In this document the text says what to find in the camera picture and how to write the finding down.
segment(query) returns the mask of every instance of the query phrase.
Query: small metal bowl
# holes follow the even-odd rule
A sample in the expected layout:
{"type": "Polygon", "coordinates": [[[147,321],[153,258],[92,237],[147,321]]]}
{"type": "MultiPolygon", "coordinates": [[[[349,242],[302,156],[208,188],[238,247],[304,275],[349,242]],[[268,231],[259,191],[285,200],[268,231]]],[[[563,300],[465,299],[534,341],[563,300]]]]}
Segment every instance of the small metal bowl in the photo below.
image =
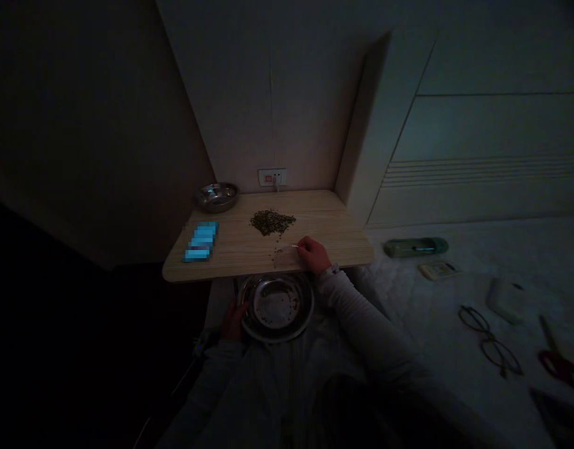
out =
{"type": "Polygon", "coordinates": [[[231,183],[217,183],[199,188],[193,194],[195,204],[206,213],[226,212],[237,204],[239,187],[231,183]]]}
{"type": "Polygon", "coordinates": [[[249,301],[241,323],[264,343],[282,343],[304,331],[314,310],[314,290],[305,274],[257,274],[241,285],[240,306],[249,301]]]}

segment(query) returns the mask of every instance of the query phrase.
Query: scissor blade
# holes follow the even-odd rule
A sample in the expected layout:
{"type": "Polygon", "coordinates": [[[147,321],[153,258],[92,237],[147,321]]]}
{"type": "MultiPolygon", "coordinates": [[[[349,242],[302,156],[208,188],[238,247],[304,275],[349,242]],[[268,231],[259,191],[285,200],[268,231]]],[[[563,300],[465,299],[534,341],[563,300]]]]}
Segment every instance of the scissor blade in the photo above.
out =
{"type": "Polygon", "coordinates": [[[559,354],[560,349],[558,348],[557,343],[555,343],[555,340],[553,339],[553,334],[551,333],[551,330],[549,329],[549,325],[547,324],[545,317],[542,315],[539,315],[538,320],[540,321],[541,328],[543,329],[543,333],[545,334],[545,340],[547,341],[547,346],[549,346],[549,349],[552,352],[559,354]]]}

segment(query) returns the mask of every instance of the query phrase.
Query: person's left hand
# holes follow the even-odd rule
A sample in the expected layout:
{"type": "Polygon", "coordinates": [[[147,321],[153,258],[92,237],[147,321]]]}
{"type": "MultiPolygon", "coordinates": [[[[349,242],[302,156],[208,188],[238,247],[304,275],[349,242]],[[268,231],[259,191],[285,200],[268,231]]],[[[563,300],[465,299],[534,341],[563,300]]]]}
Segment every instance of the person's left hand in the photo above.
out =
{"type": "Polygon", "coordinates": [[[241,341],[241,318],[248,309],[249,302],[244,302],[235,308],[236,301],[233,299],[226,310],[223,325],[220,331],[222,340],[241,341]]]}

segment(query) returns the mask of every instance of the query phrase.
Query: scissors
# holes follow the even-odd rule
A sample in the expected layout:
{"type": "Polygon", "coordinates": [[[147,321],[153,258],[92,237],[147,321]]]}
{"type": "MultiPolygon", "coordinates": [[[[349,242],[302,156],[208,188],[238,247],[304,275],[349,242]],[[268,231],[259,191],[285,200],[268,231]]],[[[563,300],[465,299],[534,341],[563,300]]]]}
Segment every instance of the scissors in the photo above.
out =
{"type": "Polygon", "coordinates": [[[553,335],[547,325],[547,321],[545,321],[545,317],[539,315],[538,320],[541,322],[545,340],[547,340],[550,349],[542,350],[538,353],[539,361],[549,374],[574,389],[574,364],[564,359],[561,355],[560,349],[557,347],[555,340],[553,340],[553,335]]]}

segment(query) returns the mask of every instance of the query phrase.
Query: red scissors handle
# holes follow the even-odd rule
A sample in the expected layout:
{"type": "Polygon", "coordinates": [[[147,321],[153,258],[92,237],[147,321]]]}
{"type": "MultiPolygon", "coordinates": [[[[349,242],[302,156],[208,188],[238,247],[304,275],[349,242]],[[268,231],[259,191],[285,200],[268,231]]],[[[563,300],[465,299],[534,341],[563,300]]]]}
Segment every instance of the red scissors handle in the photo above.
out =
{"type": "Polygon", "coordinates": [[[574,389],[574,364],[572,362],[564,359],[557,352],[549,350],[539,352],[538,359],[549,374],[574,389]]]}

